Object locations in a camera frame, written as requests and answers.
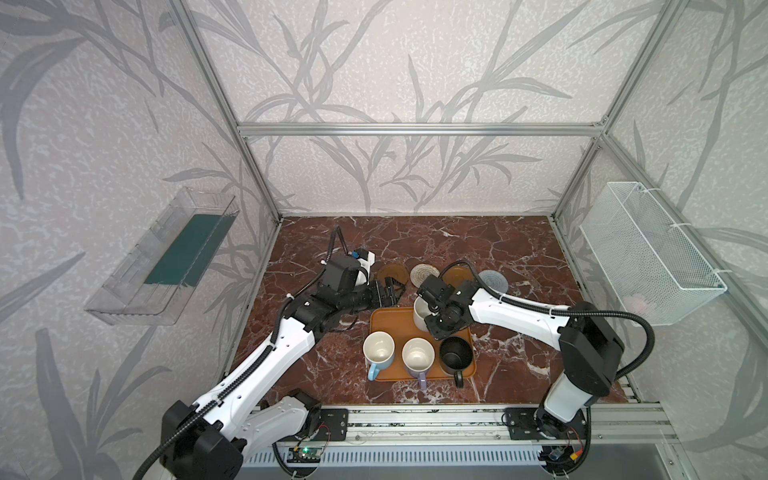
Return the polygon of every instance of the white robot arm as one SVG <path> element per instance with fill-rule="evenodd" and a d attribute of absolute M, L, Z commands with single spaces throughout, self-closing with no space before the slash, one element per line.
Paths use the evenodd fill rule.
<path fill-rule="evenodd" d="M 253 452 L 290 435 L 306 438 L 317 431 L 320 403 L 301 391 L 289 393 L 269 408 L 253 410 L 292 364 L 334 331 L 341 315 L 396 305 L 404 290 L 399 285 L 396 292 L 392 279 L 380 286 L 369 278 L 375 257 L 367 250 L 332 259 L 334 236 L 323 272 L 295 299 L 286 301 L 278 313 L 276 332 L 193 405 L 179 401 L 166 411 L 161 433 L 164 442 L 142 464 L 134 480 L 142 478 L 158 458 L 177 478 L 233 478 L 243 458 Z M 602 317 L 589 315 L 589 310 L 595 310 L 591 304 L 569 307 L 500 295 L 475 278 L 459 288 L 436 276 L 424 281 L 418 294 L 432 311 L 425 318 L 429 332 L 440 340 L 473 322 L 487 323 L 561 351 L 564 372 L 536 412 L 541 434 L 556 437 L 579 409 L 610 392 L 624 344 Z M 317 291 L 304 293 L 317 280 L 321 280 Z M 649 333 L 647 348 L 624 370 L 636 368 L 653 348 L 652 329 L 647 323 L 643 326 Z"/>
<path fill-rule="evenodd" d="M 454 288 L 436 276 L 427 277 L 419 295 L 432 311 L 425 323 L 435 339 L 477 322 L 523 333 L 561 351 L 564 372 L 536 412 L 542 435 L 556 437 L 579 409 L 610 393 L 624 344 L 604 318 L 584 314 L 599 314 L 590 303 L 549 305 L 493 292 L 481 280 Z"/>

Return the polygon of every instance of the mug handle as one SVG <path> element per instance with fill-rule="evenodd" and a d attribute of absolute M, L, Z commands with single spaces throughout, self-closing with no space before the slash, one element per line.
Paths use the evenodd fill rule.
<path fill-rule="evenodd" d="M 379 372 L 381 370 L 379 370 L 377 367 L 378 365 L 376 365 L 375 363 L 371 363 L 371 369 L 368 370 L 368 380 L 370 380 L 371 382 L 375 380 L 377 376 L 379 376 Z"/>

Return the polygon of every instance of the wallpaper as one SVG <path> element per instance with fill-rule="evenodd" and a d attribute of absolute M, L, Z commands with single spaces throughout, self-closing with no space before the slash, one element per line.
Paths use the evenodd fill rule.
<path fill-rule="evenodd" d="M 163 2 L 2 2 L 0 31 L 0 478 L 130 478 L 217 380 L 274 225 Z M 240 215 L 176 325 L 86 313 L 182 186 Z"/>
<path fill-rule="evenodd" d="M 764 306 L 767 8 L 691 2 L 611 132 Z M 662 333 L 637 382 L 664 401 L 700 477 L 764 478 L 763 347 L 722 300 Z"/>
<path fill-rule="evenodd" d="M 628 181 L 603 151 L 558 226 L 596 305 L 620 310 L 579 225 L 609 181 Z M 624 362 L 643 347 L 641 328 L 609 320 Z M 656 326 L 650 358 L 630 374 L 645 402 L 662 402 L 701 480 L 757 480 L 768 470 L 768 356 L 721 298 L 671 326 Z"/>
<path fill-rule="evenodd" d="M 251 149 L 287 214 L 512 215 L 552 212 L 588 140 L 275 137 Z"/>
<path fill-rule="evenodd" d="M 189 5 L 239 121 L 590 122 L 662 3 Z"/>
<path fill-rule="evenodd" d="M 768 309 L 768 3 L 708 5 L 686 9 L 612 134 Z"/>
<path fill-rule="evenodd" d="M 189 1 L 240 122 L 599 121 L 662 4 Z M 250 143 L 286 214 L 546 214 L 586 140 Z"/>

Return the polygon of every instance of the white wire basket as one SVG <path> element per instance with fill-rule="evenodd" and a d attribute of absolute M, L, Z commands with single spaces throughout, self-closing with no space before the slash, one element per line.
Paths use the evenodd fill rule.
<path fill-rule="evenodd" d="M 676 323 L 727 289 L 638 182 L 608 182 L 581 231 L 624 309 L 652 325 Z"/>

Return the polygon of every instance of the ceramic mug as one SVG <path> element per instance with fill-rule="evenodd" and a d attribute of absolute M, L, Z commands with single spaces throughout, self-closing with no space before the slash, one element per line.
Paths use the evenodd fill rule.
<path fill-rule="evenodd" d="M 443 372 L 453 376 L 460 389 L 464 388 L 462 372 L 472 364 L 472 346 L 463 338 L 450 336 L 440 344 L 440 366 Z"/>
<path fill-rule="evenodd" d="M 424 339 L 410 339 L 402 348 L 402 362 L 406 370 L 419 381 L 419 388 L 427 390 L 427 372 L 435 362 L 435 349 Z"/>
<path fill-rule="evenodd" d="M 427 301 L 417 296 L 416 301 L 413 303 L 413 323 L 416 325 L 416 328 L 422 332 L 428 332 L 424 319 L 430 315 L 432 315 L 432 312 L 429 311 Z"/>
<path fill-rule="evenodd" d="M 387 332 L 374 332 L 362 343 L 362 354 L 366 356 L 368 380 L 375 380 L 384 369 L 395 361 L 395 340 Z"/>

